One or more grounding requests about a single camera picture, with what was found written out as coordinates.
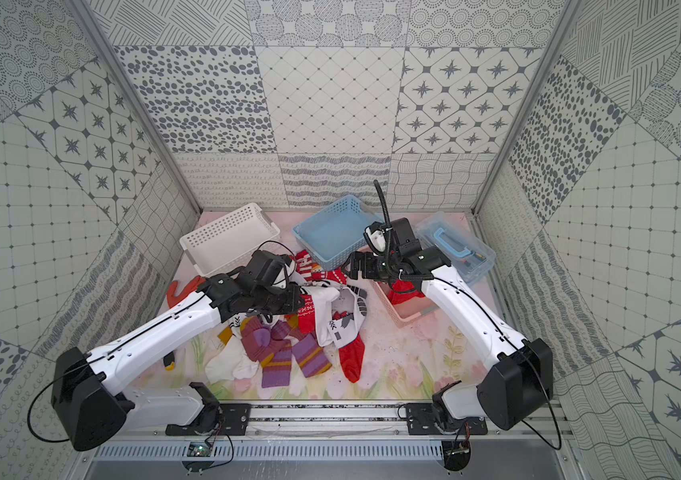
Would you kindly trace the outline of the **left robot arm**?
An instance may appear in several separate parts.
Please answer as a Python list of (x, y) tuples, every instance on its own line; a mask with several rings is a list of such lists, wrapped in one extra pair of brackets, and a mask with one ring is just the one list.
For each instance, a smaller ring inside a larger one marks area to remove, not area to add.
[(304, 302), (290, 280), (292, 267), (290, 256), (258, 250), (248, 264), (204, 279), (136, 330), (86, 353), (74, 347), (60, 354), (50, 404), (74, 450), (92, 450), (122, 430), (160, 426), (190, 435), (220, 429), (220, 402), (204, 384), (150, 392), (130, 384), (176, 348), (240, 314), (298, 312)]

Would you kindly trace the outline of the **red snowflake sock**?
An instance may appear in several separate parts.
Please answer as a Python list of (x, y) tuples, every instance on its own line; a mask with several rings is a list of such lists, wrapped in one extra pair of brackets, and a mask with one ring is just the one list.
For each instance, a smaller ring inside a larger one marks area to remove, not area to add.
[(399, 305), (415, 298), (424, 298), (424, 295), (411, 282), (396, 280), (386, 297), (391, 305)]

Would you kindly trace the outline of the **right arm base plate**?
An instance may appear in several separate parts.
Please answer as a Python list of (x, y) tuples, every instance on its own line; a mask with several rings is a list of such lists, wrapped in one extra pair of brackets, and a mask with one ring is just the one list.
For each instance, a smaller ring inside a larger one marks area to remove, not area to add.
[(468, 428), (471, 435), (486, 435), (488, 428), (483, 417), (456, 419), (444, 408), (432, 402), (414, 402), (399, 406), (396, 410), (400, 420), (406, 423), (408, 434), (447, 435)]

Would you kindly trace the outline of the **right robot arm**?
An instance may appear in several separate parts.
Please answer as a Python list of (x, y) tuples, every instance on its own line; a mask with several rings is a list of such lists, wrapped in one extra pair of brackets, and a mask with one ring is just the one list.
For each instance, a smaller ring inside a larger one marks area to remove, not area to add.
[(478, 355), (478, 384), (453, 382), (432, 395), (439, 427), (483, 416), (510, 430), (550, 404), (553, 355), (541, 339), (527, 340), (492, 312), (467, 286), (451, 259), (435, 246), (423, 248), (405, 218), (373, 222), (363, 239), (368, 252), (353, 252), (342, 265), (352, 279), (394, 286), (404, 281), (434, 303)]

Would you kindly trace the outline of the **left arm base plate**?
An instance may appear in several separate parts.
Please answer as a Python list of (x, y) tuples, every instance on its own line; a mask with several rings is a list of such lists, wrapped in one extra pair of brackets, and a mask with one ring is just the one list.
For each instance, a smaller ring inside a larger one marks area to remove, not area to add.
[(229, 436), (244, 436), (250, 421), (252, 404), (224, 403), (206, 405), (200, 414), (188, 425), (170, 424), (166, 426), (166, 436), (202, 436), (216, 432)]

